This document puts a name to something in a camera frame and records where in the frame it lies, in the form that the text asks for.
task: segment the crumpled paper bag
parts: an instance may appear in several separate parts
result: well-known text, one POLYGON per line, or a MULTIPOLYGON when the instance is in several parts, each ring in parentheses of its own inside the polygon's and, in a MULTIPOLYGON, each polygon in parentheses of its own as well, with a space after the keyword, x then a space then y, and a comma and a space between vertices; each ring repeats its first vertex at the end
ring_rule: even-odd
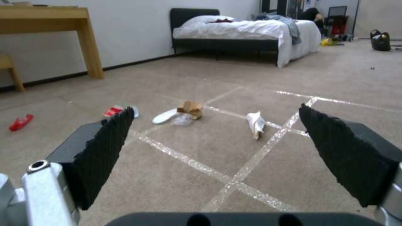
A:
POLYGON ((261 112, 247 114, 248 124, 250 125, 253 138, 258 140, 260 132, 264 132, 265 120, 261 117, 261 112))
POLYGON ((177 108, 177 112, 190 114, 193 120, 197 120, 202 116, 202 104, 185 101, 183 106, 177 108))

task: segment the blue clothing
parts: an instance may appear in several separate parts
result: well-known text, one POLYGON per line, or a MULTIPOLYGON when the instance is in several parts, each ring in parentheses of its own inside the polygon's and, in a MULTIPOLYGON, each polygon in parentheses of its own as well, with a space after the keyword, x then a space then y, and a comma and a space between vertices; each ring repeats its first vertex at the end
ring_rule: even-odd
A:
POLYGON ((287 27, 289 27, 290 36, 292 37, 292 45, 302 43, 300 39, 300 31, 297 27, 296 23, 293 21, 292 18, 284 17, 280 15, 258 15, 256 17, 257 21, 268 21, 268 20, 276 20, 285 23, 287 27))

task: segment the white insole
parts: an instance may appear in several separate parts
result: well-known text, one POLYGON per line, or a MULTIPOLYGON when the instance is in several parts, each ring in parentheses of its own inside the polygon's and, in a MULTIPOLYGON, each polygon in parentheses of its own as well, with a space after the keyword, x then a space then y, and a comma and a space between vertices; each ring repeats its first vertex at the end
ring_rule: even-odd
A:
POLYGON ((177 108, 169 110, 169 111, 165 111, 164 113, 157 115, 152 122, 154 124, 160 124, 163 122, 166 122, 167 120, 169 120, 172 116, 174 116, 177 113, 177 108))

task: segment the wooden table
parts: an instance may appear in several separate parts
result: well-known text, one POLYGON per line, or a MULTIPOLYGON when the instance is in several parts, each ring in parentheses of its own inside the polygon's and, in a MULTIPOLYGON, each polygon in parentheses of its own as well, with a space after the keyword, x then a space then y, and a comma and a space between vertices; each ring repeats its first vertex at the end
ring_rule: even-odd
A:
POLYGON ((0 35, 52 31, 77 31, 89 76, 103 79, 87 8, 0 6, 0 35))

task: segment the bed leg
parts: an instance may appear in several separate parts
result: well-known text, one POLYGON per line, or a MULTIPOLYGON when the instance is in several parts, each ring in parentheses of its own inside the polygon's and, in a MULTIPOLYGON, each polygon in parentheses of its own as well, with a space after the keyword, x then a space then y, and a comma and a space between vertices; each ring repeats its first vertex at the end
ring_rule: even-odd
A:
POLYGON ((279 55, 279 50, 276 51, 276 53, 275 53, 275 66, 276 67, 278 66, 278 55, 279 55))

